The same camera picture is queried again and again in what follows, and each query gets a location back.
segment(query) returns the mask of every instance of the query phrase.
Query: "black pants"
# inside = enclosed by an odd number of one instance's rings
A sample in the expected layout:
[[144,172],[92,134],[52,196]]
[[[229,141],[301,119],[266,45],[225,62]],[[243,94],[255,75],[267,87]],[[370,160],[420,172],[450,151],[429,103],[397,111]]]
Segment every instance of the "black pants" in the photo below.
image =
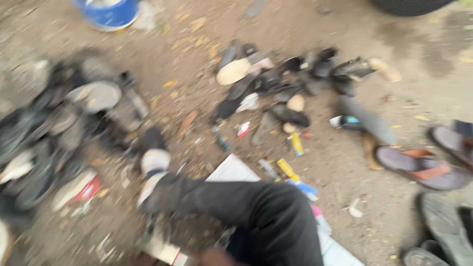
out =
[[226,225],[257,229],[254,246],[263,266],[324,265],[312,209],[292,185],[204,182],[167,174],[141,210],[207,214]]

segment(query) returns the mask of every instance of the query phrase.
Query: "dirt ground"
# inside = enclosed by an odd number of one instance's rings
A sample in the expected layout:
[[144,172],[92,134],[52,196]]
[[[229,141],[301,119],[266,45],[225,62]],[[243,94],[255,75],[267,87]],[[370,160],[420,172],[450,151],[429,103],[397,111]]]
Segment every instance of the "dirt ground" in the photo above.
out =
[[[310,48],[333,45],[341,51],[339,62],[359,55],[383,58],[402,73],[403,80],[388,83],[372,75],[356,84],[355,99],[389,124],[401,126],[395,132],[402,148],[427,147],[440,152],[427,139],[426,129],[434,124],[450,125],[452,119],[472,120],[468,106],[473,98],[473,30],[463,26],[473,24],[473,10],[456,3],[422,17],[399,18],[375,10],[367,0],[272,0],[260,15],[248,19],[243,14],[252,0],[151,2],[159,11],[156,29],[103,33],[93,30],[70,1],[4,0],[0,3],[2,61],[14,67],[26,56],[58,60],[81,48],[100,48],[117,69],[131,70],[137,77],[137,90],[152,107],[143,129],[154,124],[163,128],[173,154],[171,170],[188,159],[183,173],[192,178],[206,177],[209,172],[204,163],[216,167],[229,155],[212,143],[208,129],[209,117],[228,90],[215,81],[212,71],[217,56],[213,53],[232,39],[272,51],[276,62]],[[323,16],[318,12],[320,6],[333,13]],[[206,17],[206,23],[191,32],[189,23],[201,17]],[[176,84],[165,86],[169,81]],[[386,102],[386,95],[392,95],[393,101]],[[312,121],[309,131],[314,134],[313,139],[303,140],[309,153],[295,157],[288,152],[281,129],[258,148],[250,145],[254,129],[237,140],[234,126],[250,121],[256,127],[261,110],[236,114],[222,127],[232,144],[231,152],[261,177],[259,159],[265,155],[273,160],[284,158],[319,189],[316,204],[336,241],[367,266],[401,265],[402,254],[427,237],[415,199],[428,189],[387,170],[366,167],[360,133],[337,130],[328,123],[338,115],[334,91],[327,88],[317,97],[305,95],[305,100],[305,112]],[[200,114],[190,133],[177,142],[174,134],[192,110]],[[414,118],[420,114],[430,121]],[[121,172],[133,162],[110,157],[100,149],[97,152],[93,145],[88,149],[88,160],[96,165],[104,188],[110,190],[94,198],[86,214],[74,217],[71,214],[78,206],[53,213],[48,201],[42,204],[34,227],[18,241],[28,246],[25,265],[98,265],[92,250],[109,233],[116,252],[103,264],[128,265],[138,252],[136,243],[145,216],[136,210],[135,202],[142,179],[133,170],[126,175],[131,184],[124,188]],[[448,195],[473,205],[472,192],[473,185]],[[356,198],[362,199],[361,218],[342,210]],[[204,218],[173,223],[179,231],[175,242],[191,252],[211,246],[222,228],[217,221]]]

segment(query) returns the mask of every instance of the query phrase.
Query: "wet ground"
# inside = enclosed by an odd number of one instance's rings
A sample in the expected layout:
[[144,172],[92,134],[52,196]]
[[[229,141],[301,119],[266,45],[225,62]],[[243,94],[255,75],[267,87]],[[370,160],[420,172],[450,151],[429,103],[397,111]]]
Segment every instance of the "wet ground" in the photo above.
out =
[[[375,10],[367,0],[272,0],[259,16],[247,19],[244,10],[252,0],[152,2],[158,14],[151,32],[128,28],[103,33],[90,28],[69,1],[2,1],[3,61],[15,67],[25,57],[57,60],[80,48],[100,48],[118,70],[129,69],[136,75],[137,90],[152,107],[144,128],[156,124],[165,130],[173,154],[171,169],[176,170],[186,158],[190,163],[183,173],[192,178],[206,177],[209,172],[204,163],[216,167],[229,154],[212,143],[208,125],[228,89],[214,79],[215,52],[232,39],[273,51],[274,61],[335,45],[341,51],[339,62],[359,55],[389,62],[403,80],[388,83],[372,75],[357,83],[355,99],[389,124],[401,126],[395,132],[403,148],[428,147],[440,152],[427,139],[426,130],[434,124],[450,125],[452,119],[472,120],[473,30],[464,26],[473,24],[473,10],[457,4],[422,17],[399,18]],[[323,16],[318,12],[321,5],[333,13]],[[205,24],[192,32],[189,23],[201,17],[206,17]],[[165,86],[170,81],[176,83]],[[393,101],[385,101],[387,95]],[[258,148],[250,145],[252,131],[237,140],[234,126],[250,121],[251,127],[256,127],[260,110],[236,114],[223,126],[231,152],[260,176],[259,159],[265,155],[273,160],[284,158],[307,183],[319,189],[317,205],[335,240],[367,266],[401,265],[401,260],[391,255],[401,257],[427,237],[415,203],[416,195],[427,189],[387,170],[366,167],[360,133],[336,130],[328,124],[337,114],[334,91],[327,88],[317,97],[305,96],[305,100],[314,137],[303,140],[303,145],[310,153],[296,158],[287,152],[281,129]],[[271,102],[271,97],[264,102]],[[190,133],[178,142],[174,134],[192,110],[198,110],[199,116]],[[430,121],[414,118],[420,114]],[[89,161],[97,167],[104,188],[110,190],[90,203],[88,213],[74,217],[71,214],[77,206],[53,213],[46,201],[38,210],[33,229],[18,241],[30,246],[25,257],[28,265],[98,265],[92,250],[109,233],[116,252],[104,263],[127,265],[137,253],[136,242],[145,221],[135,208],[142,179],[137,171],[131,172],[126,175],[131,184],[124,188],[121,172],[132,162],[110,157],[93,145],[88,150]],[[473,204],[472,189],[473,185],[449,196],[459,203]],[[362,199],[361,218],[342,210],[356,198]],[[176,221],[175,225],[181,226],[177,242],[192,251],[211,245],[218,235],[213,229],[216,223],[205,219]]]

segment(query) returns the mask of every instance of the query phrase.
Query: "black tire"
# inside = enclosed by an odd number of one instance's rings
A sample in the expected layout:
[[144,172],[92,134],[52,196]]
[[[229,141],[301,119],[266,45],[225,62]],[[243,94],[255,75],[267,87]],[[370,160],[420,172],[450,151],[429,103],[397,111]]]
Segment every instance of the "black tire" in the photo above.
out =
[[371,0],[375,6],[388,13],[414,17],[435,11],[454,0]]

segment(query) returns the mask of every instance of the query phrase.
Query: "blue plastic container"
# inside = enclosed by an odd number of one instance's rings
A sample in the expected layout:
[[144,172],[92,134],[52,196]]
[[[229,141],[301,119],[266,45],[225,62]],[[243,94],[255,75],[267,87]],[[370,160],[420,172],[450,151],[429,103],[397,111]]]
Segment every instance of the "blue plastic container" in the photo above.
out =
[[98,30],[116,31],[128,27],[138,16],[137,0],[122,0],[104,7],[86,5],[87,0],[72,0],[90,24]]

